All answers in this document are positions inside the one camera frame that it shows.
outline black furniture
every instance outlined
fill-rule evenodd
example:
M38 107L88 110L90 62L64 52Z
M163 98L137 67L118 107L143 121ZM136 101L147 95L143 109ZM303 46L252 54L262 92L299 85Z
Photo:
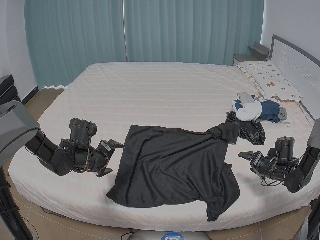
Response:
M7 75L0 78L0 105L12 100L21 101L14 86L14 78L12 75Z
M233 65L239 62L249 62L249 61L264 61L268 57L269 48L263 46L258 42L254 42L253 46L248 45L249 50L252 55L239 54L234 55Z

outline black t-shirt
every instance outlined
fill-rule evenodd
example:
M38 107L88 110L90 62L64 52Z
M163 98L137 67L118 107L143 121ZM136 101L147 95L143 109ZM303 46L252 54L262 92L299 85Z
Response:
M206 132L131 125L114 187L107 196L127 207L207 203L215 221L240 195L231 165L224 162L239 125L219 124Z

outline black baseboard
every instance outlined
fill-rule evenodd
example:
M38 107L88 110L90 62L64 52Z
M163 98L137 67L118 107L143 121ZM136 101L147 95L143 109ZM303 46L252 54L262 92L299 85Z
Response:
M28 101L39 91L38 86L36 86L23 100L22 104L26 105Z

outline teal curtain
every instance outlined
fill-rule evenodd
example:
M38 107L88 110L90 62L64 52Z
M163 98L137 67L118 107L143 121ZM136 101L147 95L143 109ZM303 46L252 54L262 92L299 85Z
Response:
M39 88L68 85L87 66L126 61L122 0L25 0Z
M124 0L127 59L232 65L262 19L263 0Z

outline fitted sheet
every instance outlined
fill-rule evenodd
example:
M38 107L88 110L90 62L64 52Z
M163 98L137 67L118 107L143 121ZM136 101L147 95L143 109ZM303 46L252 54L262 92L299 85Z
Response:
M74 80L46 109L38 122L56 144L70 136L71 118L86 119L98 126L92 146L100 139L124 143L131 124L157 125L205 132L225 122L226 111L238 92L258 95L258 90L236 66L118 62L93 64ZM278 137L295 138L294 156L306 149L311 132L299 105L282 101L292 118L290 128L262 121L263 146L238 138L229 144L225 162L240 188L239 199L216 221L208 222L206 203L194 201L154 208L129 208L114 203L106 193L115 183L121 149L116 149L108 168L113 172L97 178L93 173L71 172L60 177L43 167L23 147L9 167L17 190L26 199L67 217L98 225L164 231L205 231L240 227L306 206L320 193L319 166L308 185L297 193L286 187L262 187L249 162L237 155L260 150L264 155Z

